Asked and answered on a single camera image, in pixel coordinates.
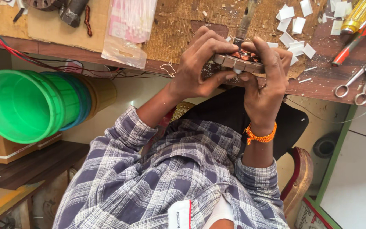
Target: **orange thread bracelet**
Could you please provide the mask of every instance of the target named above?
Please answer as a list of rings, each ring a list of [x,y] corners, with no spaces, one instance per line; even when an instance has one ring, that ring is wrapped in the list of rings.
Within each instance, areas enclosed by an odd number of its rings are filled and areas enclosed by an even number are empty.
[[[273,127],[273,131],[270,135],[266,135],[266,136],[263,136],[263,137],[258,137],[258,136],[255,136],[255,134],[253,134],[251,132],[251,123],[249,123],[248,127],[244,129],[244,132],[243,133],[247,133],[248,135],[248,138],[247,138],[247,145],[251,144],[251,140],[257,140],[259,142],[262,142],[262,143],[267,143],[267,142],[270,142],[272,141],[272,139],[275,137],[275,133],[276,133],[276,122],[275,122],[275,126]]]

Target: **yellow screwdriver handle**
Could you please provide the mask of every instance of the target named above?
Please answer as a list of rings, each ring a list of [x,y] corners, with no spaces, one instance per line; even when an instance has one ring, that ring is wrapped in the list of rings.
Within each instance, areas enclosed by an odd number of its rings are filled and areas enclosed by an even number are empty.
[[[353,11],[341,26],[343,34],[353,34],[359,30],[366,20],[366,0],[359,0]]]

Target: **hand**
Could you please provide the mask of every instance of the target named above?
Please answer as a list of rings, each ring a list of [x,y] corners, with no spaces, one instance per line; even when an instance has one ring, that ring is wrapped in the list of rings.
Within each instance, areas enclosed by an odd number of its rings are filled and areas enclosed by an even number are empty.
[[[266,85],[259,89],[256,76],[244,72],[239,78],[244,81],[245,110],[251,119],[251,131],[256,136],[269,135],[289,85],[286,75],[290,67],[292,53],[282,49],[271,49],[260,37],[253,43],[244,42],[242,48],[257,53],[265,65]]]
[[[233,71],[221,71],[203,80],[201,69],[215,53],[236,51],[238,46],[228,43],[206,26],[200,27],[181,56],[175,78],[167,85],[170,96],[179,102],[187,98],[209,96],[220,84],[237,74]]]

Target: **black pants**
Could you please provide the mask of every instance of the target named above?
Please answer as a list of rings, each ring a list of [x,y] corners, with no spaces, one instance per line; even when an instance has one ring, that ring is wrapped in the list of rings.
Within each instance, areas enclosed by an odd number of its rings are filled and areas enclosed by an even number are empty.
[[[186,112],[181,119],[211,121],[230,127],[242,135],[240,153],[243,153],[247,134],[242,133],[250,123],[244,108],[244,94],[245,88],[234,87],[196,105]],[[286,152],[290,152],[309,124],[309,118],[304,112],[282,103],[276,117],[276,124],[273,156],[278,160]]]

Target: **plastic bag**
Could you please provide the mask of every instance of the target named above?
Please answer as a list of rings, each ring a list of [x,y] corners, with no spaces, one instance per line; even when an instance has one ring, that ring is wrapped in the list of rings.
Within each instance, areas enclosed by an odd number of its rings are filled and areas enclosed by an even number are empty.
[[[111,0],[101,57],[145,69],[147,54],[136,44],[150,38],[157,0]]]

